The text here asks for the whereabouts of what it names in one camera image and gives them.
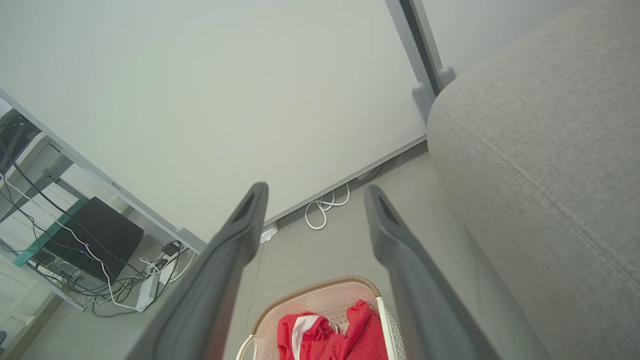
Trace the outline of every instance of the green panel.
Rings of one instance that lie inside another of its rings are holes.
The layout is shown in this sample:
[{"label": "green panel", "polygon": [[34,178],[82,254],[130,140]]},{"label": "green panel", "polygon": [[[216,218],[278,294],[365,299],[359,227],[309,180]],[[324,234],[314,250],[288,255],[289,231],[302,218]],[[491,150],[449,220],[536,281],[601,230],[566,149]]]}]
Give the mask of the green panel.
[{"label": "green panel", "polygon": [[[80,209],[82,209],[82,207],[87,202],[89,202],[89,199],[87,199],[86,197],[83,197],[82,199],[78,199],[78,201],[76,201],[75,204],[71,205],[71,207],[67,210],[67,213],[62,214],[62,216],[58,218],[58,221],[61,224],[64,224],[65,226],[67,226],[67,222],[71,220],[71,217],[75,216],[77,212]],[[44,245],[49,240],[51,240],[51,238],[49,237],[49,235],[47,235],[47,233],[51,234],[52,236],[55,236],[56,233],[62,229],[63,229],[62,226],[60,226],[57,222],[54,222],[53,224],[51,224],[51,226],[49,226],[49,228],[47,229],[47,232],[42,233],[42,235],[38,237],[38,241],[34,241],[22,254],[20,254],[20,256],[15,258],[15,260],[13,260],[13,264],[15,266],[22,266],[26,264],[27,261],[29,261],[36,252],[42,249]]]}]

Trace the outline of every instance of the white stripe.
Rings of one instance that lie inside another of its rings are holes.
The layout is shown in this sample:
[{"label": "white stripe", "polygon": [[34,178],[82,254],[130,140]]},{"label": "white stripe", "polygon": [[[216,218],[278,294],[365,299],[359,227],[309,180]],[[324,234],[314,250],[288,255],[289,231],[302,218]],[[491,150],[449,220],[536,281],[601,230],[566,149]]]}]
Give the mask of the white stripe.
[{"label": "white stripe", "polygon": [[300,347],[302,346],[302,336],[311,329],[318,320],[319,315],[299,316],[291,331],[291,347],[293,348],[293,358],[300,360]]}]

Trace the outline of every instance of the coiled white cable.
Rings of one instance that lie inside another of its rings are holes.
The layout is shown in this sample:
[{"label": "coiled white cable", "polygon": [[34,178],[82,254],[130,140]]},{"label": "coiled white cable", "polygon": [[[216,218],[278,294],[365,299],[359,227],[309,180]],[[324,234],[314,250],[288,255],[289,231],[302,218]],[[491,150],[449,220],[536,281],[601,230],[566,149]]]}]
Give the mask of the coiled white cable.
[{"label": "coiled white cable", "polygon": [[[312,228],[313,230],[320,230],[323,229],[326,226],[326,212],[331,210],[332,207],[334,206],[342,206],[345,205],[347,203],[347,201],[349,201],[349,198],[351,197],[351,190],[349,189],[349,184],[347,184],[347,199],[345,199],[345,201],[343,202],[335,202],[335,191],[331,190],[331,201],[324,201],[324,195],[319,197],[317,200],[313,200],[312,202],[309,202],[309,204],[307,204],[307,208],[305,209],[305,220],[307,221],[307,225],[309,225],[310,228]],[[324,218],[324,221],[322,223],[322,225],[320,226],[313,226],[311,225],[311,222],[309,221],[309,216],[308,216],[308,212],[309,212],[309,206],[311,206],[312,204],[316,204],[318,206],[318,209],[320,209],[320,212],[322,213],[322,216]]]}]

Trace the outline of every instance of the white wall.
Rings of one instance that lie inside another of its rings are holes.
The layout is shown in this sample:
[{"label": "white wall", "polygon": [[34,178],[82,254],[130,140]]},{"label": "white wall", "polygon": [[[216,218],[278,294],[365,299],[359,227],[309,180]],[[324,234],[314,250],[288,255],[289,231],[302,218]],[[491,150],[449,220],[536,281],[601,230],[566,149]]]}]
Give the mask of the white wall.
[{"label": "white wall", "polygon": [[382,0],[0,4],[1,90],[171,231],[210,240],[257,181],[274,220],[426,134]]},{"label": "white wall", "polygon": [[91,199],[97,197],[105,204],[111,206],[112,209],[121,213],[129,205],[120,199],[111,189],[104,186],[92,175],[81,169],[78,165],[73,164],[64,174],[60,176],[62,180],[73,186],[77,191]]},{"label": "white wall", "polygon": [[422,0],[443,66],[463,74],[584,0]]}]

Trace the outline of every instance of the power strip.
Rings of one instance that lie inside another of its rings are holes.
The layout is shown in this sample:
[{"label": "power strip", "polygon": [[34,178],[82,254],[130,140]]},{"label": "power strip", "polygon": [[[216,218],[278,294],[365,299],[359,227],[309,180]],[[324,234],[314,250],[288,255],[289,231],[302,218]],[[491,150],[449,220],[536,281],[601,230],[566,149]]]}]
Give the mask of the power strip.
[{"label": "power strip", "polygon": [[[185,247],[184,249],[182,249],[180,251],[180,253],[184,253],[185,251],[187,251],[188,248]],[[160,270],[160,279],[159,281],[162,284],[166,284],[171,277],[171,274],[174,272],[173,269],[175,268],[176,263],[178,262],[176,261],[172,261],[173,259],[177,258],[178,256],[178,252],[176,252],[175,254],[169,256],[169,255],[164,255],[164,258],[167,259],[167,264],[164,266],[164,268],[162,268],[162,270]]]},{"label": "power strip", "polygon": [[159,278],[158,274],[153,274],[147,277],[147,280],[140,286],[140,297],[138,297],[138,304],[136,305],[137,312],[143,312],[156,299]]}]

